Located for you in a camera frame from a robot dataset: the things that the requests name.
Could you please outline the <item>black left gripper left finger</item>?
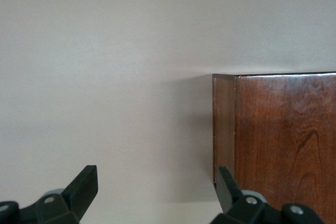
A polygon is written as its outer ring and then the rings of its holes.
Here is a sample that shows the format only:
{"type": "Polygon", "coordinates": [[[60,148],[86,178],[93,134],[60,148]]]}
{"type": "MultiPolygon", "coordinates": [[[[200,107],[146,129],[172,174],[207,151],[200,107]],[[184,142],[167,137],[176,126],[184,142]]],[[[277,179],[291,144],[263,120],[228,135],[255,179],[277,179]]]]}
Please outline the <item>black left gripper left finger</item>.
{"type": "Polygon", "coordinates": [[[49,191],[25,208],[2,201],[1,223],[79,223],[97,193],[97,167],[87,165],[66,188],[49,191]]]}

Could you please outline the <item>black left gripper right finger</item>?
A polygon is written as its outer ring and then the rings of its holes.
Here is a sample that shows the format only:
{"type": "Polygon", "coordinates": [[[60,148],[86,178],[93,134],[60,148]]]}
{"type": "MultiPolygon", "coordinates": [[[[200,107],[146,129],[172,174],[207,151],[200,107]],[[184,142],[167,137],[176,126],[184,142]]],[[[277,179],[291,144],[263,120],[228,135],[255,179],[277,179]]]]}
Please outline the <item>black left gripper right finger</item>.
{"type": "Polygon", "coordinates": [[[242,190],[228,167],[219,167],[215,190],[222,213],[211,223],[323,223],[308,206],[288,203],[280,210],[258,192],[242,190]]]}

